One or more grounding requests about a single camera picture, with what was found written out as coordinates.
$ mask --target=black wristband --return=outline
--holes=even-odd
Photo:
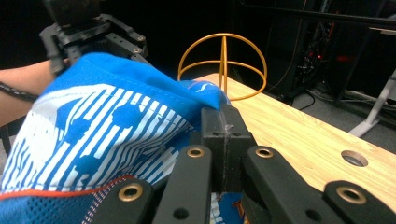
[[[38,98],[37,95],[33,95],[33,94],[31,94],[29,92],[25,92],[25,91],[16,90],[16,89],[4,84],[3,82],[0,82],[0,91],[4,92],[10,96],[13,96],[13,97],[16,97],[18,99],[21,99],[23,101],[28,101],[28,102],[34,102]]]

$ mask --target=white print on fabric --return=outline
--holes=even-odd
[[[51,92],[16,138],[2,191],[95,189],[121,175],[158,180],[178,153],[165,143],[190,127],[167,105],[107,84]]]

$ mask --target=striped fabric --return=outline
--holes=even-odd
[[[70,202],[78,209],[56,223],[89,223],[109,183],[169,175],[189,133],[200,129],[201,108],[227,103],[209,82],[175,82],[146,64],[85,55],[27,115],[3,174],[0,223],[53,223],[55,208],[35,208],[54,202],[60,211]]]

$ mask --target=table top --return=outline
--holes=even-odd
[[[219,77],[212,74],[197,79],[217,83]],[[230,98],[253,92],[228,79]],[[265,94],[232,101],[232,105],[257,144],[280,152],[312,187],[323,191],[328,182],[346,180],[367,189],[396,212],[396,155]],[[343,155],[366,165],[352,165]]]

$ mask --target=red trim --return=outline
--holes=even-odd
[[[10,192],[3,195],[0,195],[0,200],[9,199],[9,198],[16,198],[16,197],[53,197],[53,198],[67,198],[67,197],[77,197],[77,196],[84,196],[88,194],[92,194],[103,189],[106,189],[109,185],[115,184],[116,182],[122,179],[133,179],[134,177],[131,175],[125,175],[118,179],[115,179],[108,183],[107,185],[99,188],[99,189],[89,189],[83,191],[74,191],[74,192],[62,192],[62,191],[47,191],[47,190],[38,190],[38,189],[26,189],[17,192]]]

